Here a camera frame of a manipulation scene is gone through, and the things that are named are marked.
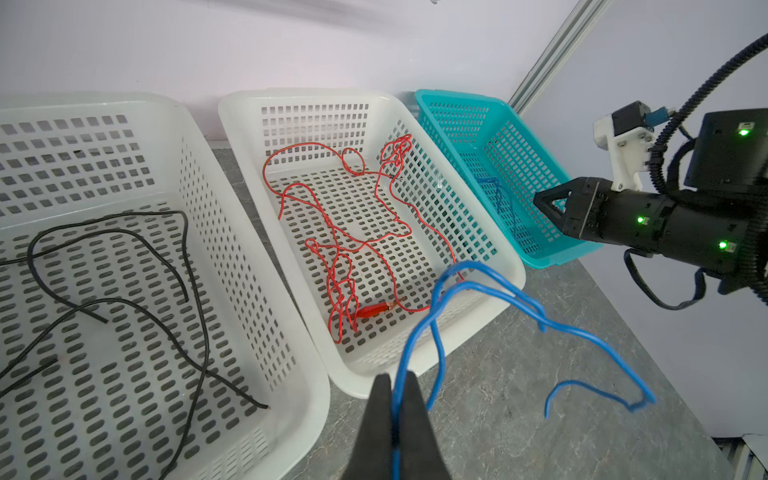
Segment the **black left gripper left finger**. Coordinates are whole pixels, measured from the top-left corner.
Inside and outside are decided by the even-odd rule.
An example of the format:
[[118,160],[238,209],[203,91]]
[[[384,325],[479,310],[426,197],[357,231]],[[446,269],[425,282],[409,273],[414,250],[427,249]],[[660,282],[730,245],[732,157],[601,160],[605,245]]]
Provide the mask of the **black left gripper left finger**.
[[392,478],[391,401],[390,376],[377,375],[342,479]]

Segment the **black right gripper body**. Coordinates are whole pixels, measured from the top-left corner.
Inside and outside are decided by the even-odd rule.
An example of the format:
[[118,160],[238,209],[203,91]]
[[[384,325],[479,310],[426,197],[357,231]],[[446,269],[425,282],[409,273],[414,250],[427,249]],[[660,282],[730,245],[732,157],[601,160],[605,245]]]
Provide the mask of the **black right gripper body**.
[[605,204],[616,194],[612,182],[597,177],[579,177],[563,187],[567,198],[561,232],[578,240],[607,243],[601,222]]

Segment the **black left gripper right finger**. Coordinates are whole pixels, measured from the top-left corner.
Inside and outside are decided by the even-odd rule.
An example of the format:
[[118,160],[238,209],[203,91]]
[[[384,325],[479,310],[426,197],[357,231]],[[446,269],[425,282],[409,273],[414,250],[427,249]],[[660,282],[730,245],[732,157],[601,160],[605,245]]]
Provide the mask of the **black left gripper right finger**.
[[408,372],[399,407],[398,451],[400,479],[451,478],[443,460],[417,377]]

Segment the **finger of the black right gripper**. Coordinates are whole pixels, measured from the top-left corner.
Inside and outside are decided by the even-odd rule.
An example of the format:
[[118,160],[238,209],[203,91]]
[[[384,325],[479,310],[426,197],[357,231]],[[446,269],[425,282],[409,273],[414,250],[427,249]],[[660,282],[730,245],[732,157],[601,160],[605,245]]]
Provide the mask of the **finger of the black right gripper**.
[[567,201],[570,197],[570,183],[554,186],[537,192],[533,198],[534,206],[560,231],[569,228]]

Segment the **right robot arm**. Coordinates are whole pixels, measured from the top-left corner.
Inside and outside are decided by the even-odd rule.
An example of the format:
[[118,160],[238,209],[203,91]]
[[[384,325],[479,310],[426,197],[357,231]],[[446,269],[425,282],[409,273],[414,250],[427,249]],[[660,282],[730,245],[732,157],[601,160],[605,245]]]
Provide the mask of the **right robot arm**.
[[694,299],[715,278],[727,295],[748,288],[767,296],[767,112],[711,112],[697,136],[675,152],[672,136],[731,74],[764,52],[760,37],[727,60],[677,110],[636,101],[599,119],[596,145],[610,178],[579,177],[538,191],[534,205],[564,235],[624,248],[642,291],[636,257],[656,255],[695,268]]

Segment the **teal plastic basket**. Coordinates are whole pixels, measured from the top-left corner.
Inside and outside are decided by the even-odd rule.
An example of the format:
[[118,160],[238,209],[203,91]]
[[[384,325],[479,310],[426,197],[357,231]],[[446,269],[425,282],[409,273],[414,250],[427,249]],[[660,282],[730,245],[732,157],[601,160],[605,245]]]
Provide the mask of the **teal plastic basket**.
[[415,101],[422,128],[526,265],[563,265],[601,248],[563,235],[534,205],[536,193],[571,177],[506,102],[428,89]]

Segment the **white plastic basket middle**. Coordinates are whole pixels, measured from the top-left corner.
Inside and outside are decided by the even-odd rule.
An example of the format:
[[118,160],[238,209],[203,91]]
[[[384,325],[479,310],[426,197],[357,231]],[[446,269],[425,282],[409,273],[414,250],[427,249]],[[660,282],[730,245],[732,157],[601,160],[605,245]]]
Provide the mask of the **white plastic basket middle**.
[[267,89],[225,96],[219,116],[330,379],[365,398],[394,374],[437,281],[517,287],[519,255],[451,163],[392,95]]

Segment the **white plastic basket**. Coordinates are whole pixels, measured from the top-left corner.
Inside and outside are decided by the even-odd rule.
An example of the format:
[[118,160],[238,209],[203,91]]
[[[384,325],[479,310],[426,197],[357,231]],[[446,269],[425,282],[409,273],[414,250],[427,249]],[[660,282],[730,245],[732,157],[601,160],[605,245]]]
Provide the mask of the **white plastic basket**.
[[188,110],[1,101],[1,475],[279,479],[329,383]]
[[267,89],[225,96],[219,116],[330,379],[365,398],[394,374],[437,281],[517,287],[519,255],[451,163],[392,95]]

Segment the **white plastic basket left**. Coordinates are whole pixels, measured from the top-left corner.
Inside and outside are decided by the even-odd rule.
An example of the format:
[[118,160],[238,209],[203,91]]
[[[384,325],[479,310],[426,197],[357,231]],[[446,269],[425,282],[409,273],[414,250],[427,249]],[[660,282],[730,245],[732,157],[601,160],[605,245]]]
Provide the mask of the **white plastic basket left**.
[[329,383],[188,110],[1,101],[1,475],[279,479]]

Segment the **aluminium frame corner post right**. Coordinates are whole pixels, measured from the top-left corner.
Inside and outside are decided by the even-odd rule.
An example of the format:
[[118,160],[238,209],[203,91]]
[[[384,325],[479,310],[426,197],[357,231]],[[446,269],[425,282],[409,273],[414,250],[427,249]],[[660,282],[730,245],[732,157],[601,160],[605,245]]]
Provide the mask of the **aluminium frame corner post right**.
[[508,101],[518,115],[522,116],[532,105],[610,5],[610,0],[579,0],[576,3]]

